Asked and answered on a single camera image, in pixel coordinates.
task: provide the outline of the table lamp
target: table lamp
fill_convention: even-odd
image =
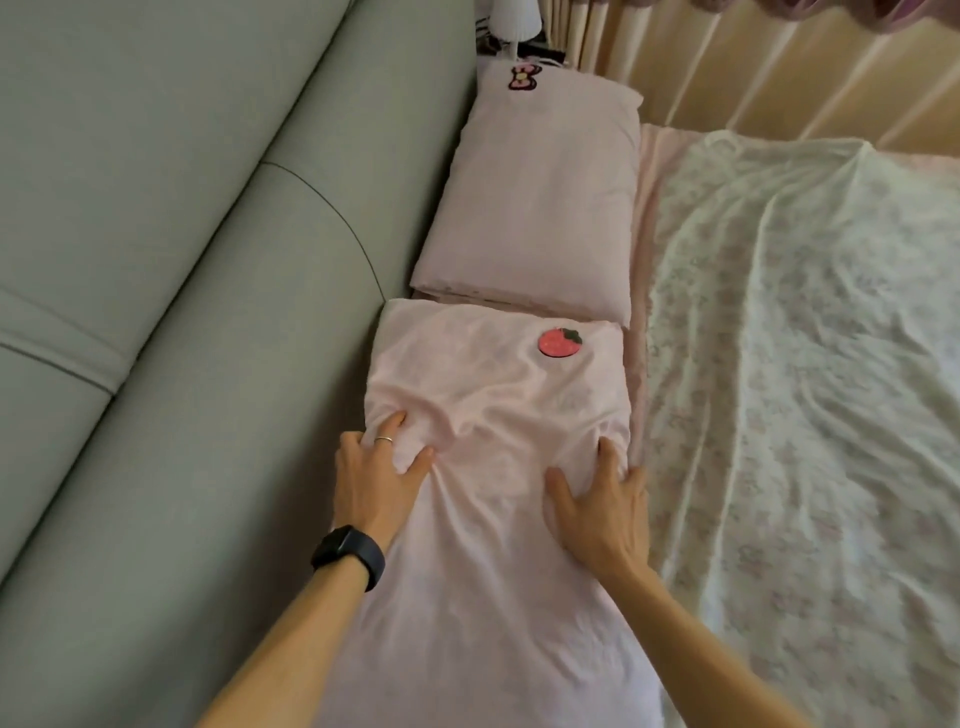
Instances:
[[[537,37],[542,27],[537,0],[493,0],[490,32],[504,41],[511,59],[516,60],[516,45]]]

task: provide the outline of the curtain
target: curtain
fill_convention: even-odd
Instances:
[[[960,2],[540,0],[567,65],[636,88],[644,121],[858,136],[960,156]]]

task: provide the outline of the gray leather sofa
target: gray leather sofa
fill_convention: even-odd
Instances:
[[[470,0],[0,0],[0,726],[190,725],[307,574]]]

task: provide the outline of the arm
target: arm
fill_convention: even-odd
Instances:
[[[613,444],[600,439],[596,473],[580,498],[564,474],[546,474],[562,545],[612,597],[663,687],[690,728],[750,725],[808,728],[809,723],[753,675],[684,610],[647,566],[650,549],[643,472],[622,483]]]
[[[393,438],[397,412],[378,435]],[[360,447],[360,432],[345,432],[337,451],[335,526],[352,525],[387,553],[406,523],[433,465],[425,448],[406,474],[394,470],[393,446]],[[367,569],[348,556],[319,569],[267,637],[207,709],[198,728],[306,728],[317,713],[330,666],[367,589]]]

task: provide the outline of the smartwatch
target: smartwatch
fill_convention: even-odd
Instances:
[[[370,579],[367,582],[367,591],[376,586],[376,582],[383,575],[387,560],[383,551],[370,536],[351,525],[343,525],[330,531],[320,541],[317,550],[313,552],[310,566],[314,570],[340,561],[344,556],[354,556],[367,567]]]

